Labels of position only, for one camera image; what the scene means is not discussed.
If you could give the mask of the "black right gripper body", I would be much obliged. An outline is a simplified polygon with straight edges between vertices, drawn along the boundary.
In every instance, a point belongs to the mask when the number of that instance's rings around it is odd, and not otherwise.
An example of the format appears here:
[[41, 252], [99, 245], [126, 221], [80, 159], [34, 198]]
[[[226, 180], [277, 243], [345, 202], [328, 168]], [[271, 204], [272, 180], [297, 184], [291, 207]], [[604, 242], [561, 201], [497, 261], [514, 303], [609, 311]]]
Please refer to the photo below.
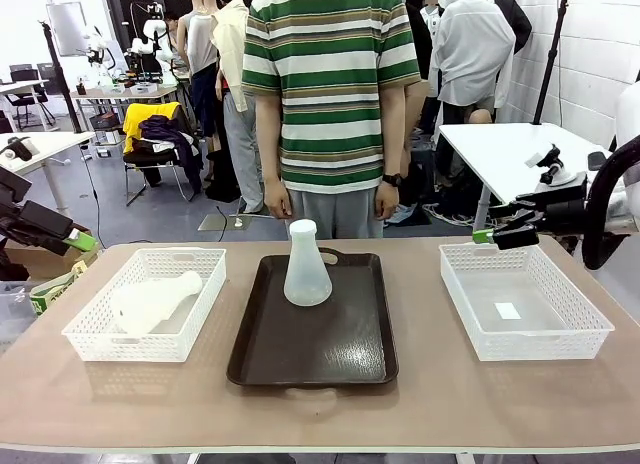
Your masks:
[[537, 193], [542, 218], [538, 232], [583, 232], [586, 222], [587, 185], [553, 187]]

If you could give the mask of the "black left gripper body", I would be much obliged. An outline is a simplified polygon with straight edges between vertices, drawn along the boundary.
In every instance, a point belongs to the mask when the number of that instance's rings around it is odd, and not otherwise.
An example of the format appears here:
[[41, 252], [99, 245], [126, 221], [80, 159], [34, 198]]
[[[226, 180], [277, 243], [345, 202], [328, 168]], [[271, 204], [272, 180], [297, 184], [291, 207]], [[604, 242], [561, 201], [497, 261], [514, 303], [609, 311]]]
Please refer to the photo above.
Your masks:
[[12, 171], [1, 167], [1, 216], [21, 218], [24, 200], [31, 187], [31, 182]]

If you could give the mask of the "person's left hand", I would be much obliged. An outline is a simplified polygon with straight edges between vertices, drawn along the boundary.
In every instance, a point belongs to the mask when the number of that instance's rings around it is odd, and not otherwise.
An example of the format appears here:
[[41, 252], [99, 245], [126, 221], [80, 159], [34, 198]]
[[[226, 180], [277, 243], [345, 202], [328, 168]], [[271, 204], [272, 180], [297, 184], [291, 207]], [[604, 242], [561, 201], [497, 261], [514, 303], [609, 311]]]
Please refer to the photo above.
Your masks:
[[398, 189], [391, 184], [382, 182], [375, 194], [375, 215], [378, 220], [389, 219], [399, 204]]

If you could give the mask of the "person's right hand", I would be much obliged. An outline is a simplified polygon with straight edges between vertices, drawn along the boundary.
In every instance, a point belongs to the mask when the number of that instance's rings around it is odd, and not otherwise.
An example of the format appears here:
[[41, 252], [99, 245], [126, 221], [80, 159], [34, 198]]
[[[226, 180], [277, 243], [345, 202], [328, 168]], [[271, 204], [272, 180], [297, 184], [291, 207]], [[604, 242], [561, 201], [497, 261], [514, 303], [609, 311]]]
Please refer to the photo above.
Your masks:
[[270, 214], [276, 219], [292, 217], [289, 193], [278, 177], [267, 178], [264, 181], [264, 202]]

